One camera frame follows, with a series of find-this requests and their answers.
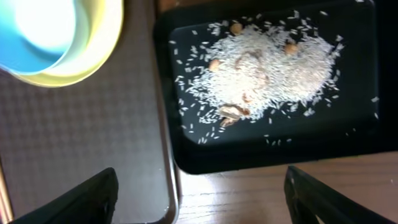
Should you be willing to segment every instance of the yellow bowl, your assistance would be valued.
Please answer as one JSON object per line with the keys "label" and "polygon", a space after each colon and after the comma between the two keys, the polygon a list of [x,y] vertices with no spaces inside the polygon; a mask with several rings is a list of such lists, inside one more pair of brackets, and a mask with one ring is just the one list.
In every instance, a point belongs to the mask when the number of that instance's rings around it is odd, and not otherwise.
{"label": "yellow bowl", "polygon": [[61,87],[80,82],[95,73],[111,55],[123,24],[123,0],[81,0],[90,22],[86,49],[68,65],[37,75],[16,78],[43,87]]}

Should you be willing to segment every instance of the pile of rice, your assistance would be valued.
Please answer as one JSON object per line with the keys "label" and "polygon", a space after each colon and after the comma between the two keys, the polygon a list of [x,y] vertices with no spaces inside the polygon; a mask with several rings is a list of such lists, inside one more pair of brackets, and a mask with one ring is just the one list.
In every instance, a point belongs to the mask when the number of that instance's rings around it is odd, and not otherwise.
{"label": "pile of rice", "polygon": [[[284,103],[290,106],[290,112],[299,104],[315,105],[323,98],[324,88],[338,90],[338,76],[332,78],[332,73],[343,45],[333,46],[317,33],[311,37],[304,32],[298,41],[291,35],[297,40],[296,30],[269,26],[267,32],[262,32],[250,25],[239,35],[217,41],[206,55],[220,61],[217,71],[203,69],[186,92],[211,107],[234,105],[250,111],[241,119],[261,119],[265,110],[280,109]],[[289,43],[297,46],[293,54],[285,52]],[[200,117],[200,122],[215,123],[220,119],[218,110],[212,110]]]}

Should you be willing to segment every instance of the bowl rim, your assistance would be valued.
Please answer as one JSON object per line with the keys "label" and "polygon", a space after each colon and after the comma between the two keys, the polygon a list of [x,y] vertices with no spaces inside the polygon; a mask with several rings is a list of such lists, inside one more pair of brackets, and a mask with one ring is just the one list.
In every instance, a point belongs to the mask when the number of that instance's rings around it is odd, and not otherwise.
{"label": "bowl rim", "polygon": [[102,67],[102,65],[110,58],[111,54],[113,53],[116,45],[119,42],[119,39],[120,39],[120,36],[121,36],[121,32],[122,32],[122,27],[123,27],[124,0],[117,0],[117,1],[116,0],[111,0],[109,2],[113,2],[113,4],[120,4],[121,5],[120,24],[118,25],[118,33],[116,35],[116,38],[115,38],[114,42],[111,44],[111,47],[109,48],[108,52],[106,52],[104,54],[103,58],[101,60],[99,60],[96,65],[94,65],[94,66],[92,66],[90,68],[87,68],[87,70],[85,70],[85,71],[82,71],[82,72],[74,74],[73,77],[79,76],[82,73],[85,73],[86,71],[91,70],[86,75],[84,75],[84,76],[82,76],[80,78],[77,78],[76,80],[70,81],[70,82],[64,82],[64,83],[60,82],[60,83],[56,83],[56,84],[48,84],[48,83],[43,83],[43,82],[36,82],[36,81],[33,81],[33,80],[29,79],[29,77],[34,77],[34,76],[38,76],[38,75],[46,75],[46,76],[50,77],[51,76],[50,73],[43,72],[43,73],[38,73],[36,75],[18,75],[18,74],[15,74],[15,73],[11,73],[11,75],[13,77],[16,77],[17,79],[19,79],[19,80],[21,80],[23,82],[26,82],[28,84],[31,84],[31,85],[40,86],[40,87],[46,87],[46,88],[59,88],[59,87],[63,87],[63,86],[70,86],[70,85],[76,84],[76,83],[88,78],[89,76],[91,76],[95,72],[97,72]]}

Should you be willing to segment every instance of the uncooked white rice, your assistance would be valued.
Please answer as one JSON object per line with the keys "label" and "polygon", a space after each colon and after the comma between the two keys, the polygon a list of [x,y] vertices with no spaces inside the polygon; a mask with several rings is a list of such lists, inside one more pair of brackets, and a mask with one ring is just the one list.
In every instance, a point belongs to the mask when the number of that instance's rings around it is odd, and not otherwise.
{"label": "uncooked white rice", "polygon": [[296,19],[300,18],[300,13],[298,11],[294,10],[293,12]]}
{"label": "uncooked white rice", "polygon": [[343,40],[343,37],[342,36],[340,36],[340,35],[337,35],[336,36],[336,41],[337,42],[340,42],[340,41],[342,41]]}
{"label": "uncooked white rice", "polygon": [[304,116],[311,116],[313,114],[315,114],[315,111],[312,108],[309,108],[304,112]]}
{"label": "uncooked white rice", "polygon": [[[286,56],[280,48],[290,39],[289,35],[288,31],[280,27],[271,27],[265,34],[261,34],[254,29],[254,26],[247,26],[241,35],[219,40],[209,51],[210,58],[220,58],[223,61],[217,74],[204,69],[203,75],[192,81],[193,88],[188,92],[215,108],[225,104],[247,108],[251,112],[249,119],[254,120],[261,119],[263,111],[267,108],[277,108],[277,102],[300,101],[306,105],[306,102],[323,94],[322,89],[327,87],[326,81],[333,84],[330,78],[335,56],[330,52],[334,47],[320,37],[308,36],[306,40],[297,43],[300,54]],[[257,59],[245,57],[242,60],[243,71],[240,72],[236,72],[234,64],[243,52],[256,50],[261,51],[262,57],[259,59],[261,69],[269,74],[270,83],[266,84],[268,88],[257,90],[257,94],[250,92],[250,97],[254,98],[255,103],[247,105],[242,101],[243,93],[257,89],[261,85],[260,76],[256,71],[259,69],[258,62]]]}
{"label": "uncooked white rice", "polygon": [[379,101],[380,99],[377,97],[377,96],[375,96],[373,99],[371,99],[371,101],[373,102],[373,103],[375,103],[375,102],[377,102],[377,101]]}

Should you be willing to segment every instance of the gray mat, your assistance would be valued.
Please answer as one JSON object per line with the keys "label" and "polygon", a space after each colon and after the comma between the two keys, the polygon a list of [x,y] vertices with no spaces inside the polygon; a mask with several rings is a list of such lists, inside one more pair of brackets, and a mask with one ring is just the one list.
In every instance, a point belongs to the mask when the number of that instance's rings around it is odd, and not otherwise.
{"label": "gray mat", "polygon": [[107,167],[119,179],[115,223],[167,213],[148,9],[125,8],[116,50],[86,80],[48,89],[0,76],[0,155],[16,218]]}

